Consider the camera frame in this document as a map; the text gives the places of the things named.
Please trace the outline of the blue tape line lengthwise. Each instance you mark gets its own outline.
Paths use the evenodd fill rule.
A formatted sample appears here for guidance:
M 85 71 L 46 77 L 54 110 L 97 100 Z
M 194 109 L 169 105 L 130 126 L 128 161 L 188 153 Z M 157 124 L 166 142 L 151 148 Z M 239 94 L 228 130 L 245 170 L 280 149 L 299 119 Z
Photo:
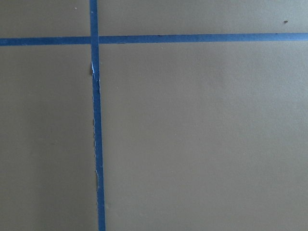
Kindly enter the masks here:
M 106 230 L 104 207 L 103 181 L 103 139 L 100 93 L 100 62 L 99 62 L 99 34 L 98 34 L 98 6 L 96 0 L 90 1 L 90 39 L 91 39 L 91 67 L 92 67 L 92 95 L 94 121 L 94 148 L 97 176 L 97 211 L 98 230 Z

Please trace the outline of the blue tape line crosswise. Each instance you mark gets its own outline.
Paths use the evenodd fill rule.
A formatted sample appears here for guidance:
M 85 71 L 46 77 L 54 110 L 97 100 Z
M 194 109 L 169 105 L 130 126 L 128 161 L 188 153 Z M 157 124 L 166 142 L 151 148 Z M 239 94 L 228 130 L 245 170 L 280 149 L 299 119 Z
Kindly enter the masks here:
M 187 35 L 125 35 L 91 37 L 1 38 L 1 46 L 87 45 L 134 43 L 193 43 L 246 41 L 307 41 L 307 33 L 244 33 Z

